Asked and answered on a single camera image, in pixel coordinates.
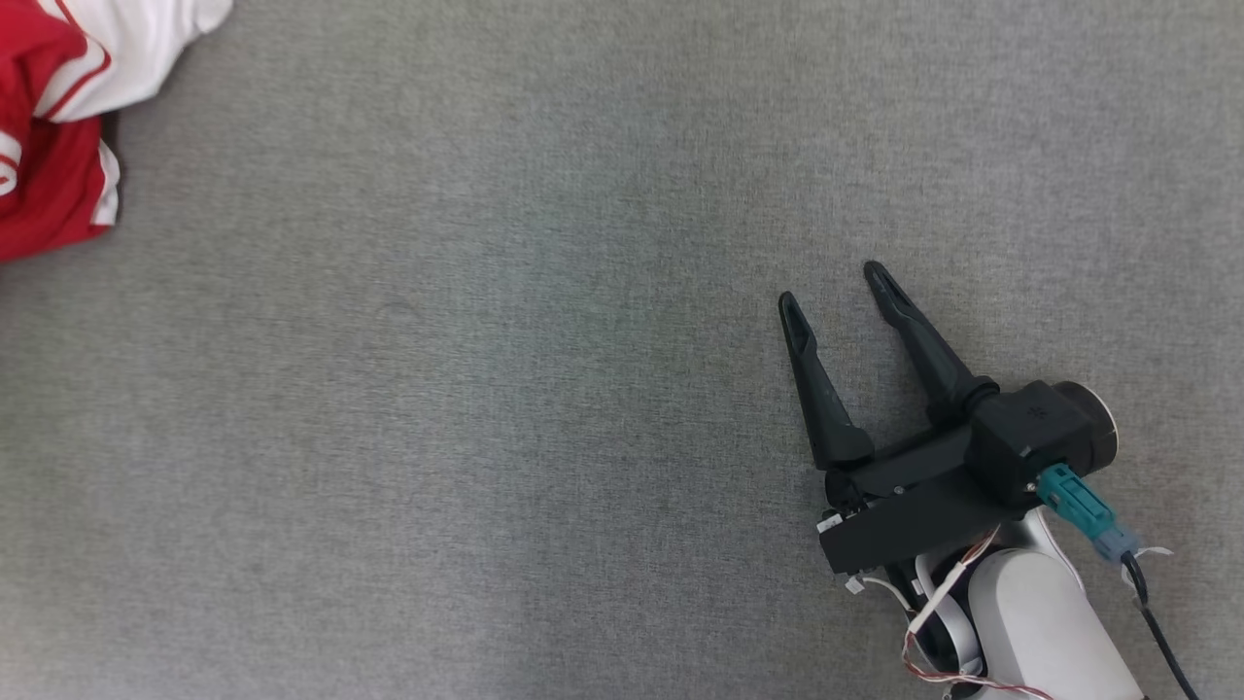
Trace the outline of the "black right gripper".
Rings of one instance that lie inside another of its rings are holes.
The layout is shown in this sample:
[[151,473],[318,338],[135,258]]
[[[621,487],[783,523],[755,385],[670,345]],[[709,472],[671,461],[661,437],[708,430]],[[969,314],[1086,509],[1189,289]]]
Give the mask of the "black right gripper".
[[[962,424],[979,403],[1000,393],[995,380],[974,375],[955,356],[883,264],[865,262],[863,275],[880,315],[898,333],[916,369],[932,425]],[[829,509],[843,518],[819,535],[835,574],[914,560],[1013,521],[1013,507],[986,494],[967,466],[969,426],[919,435],[875,458],[875,443],[853,426],[794,293],[781,293],[778,315],[814,465],[826,472]]]

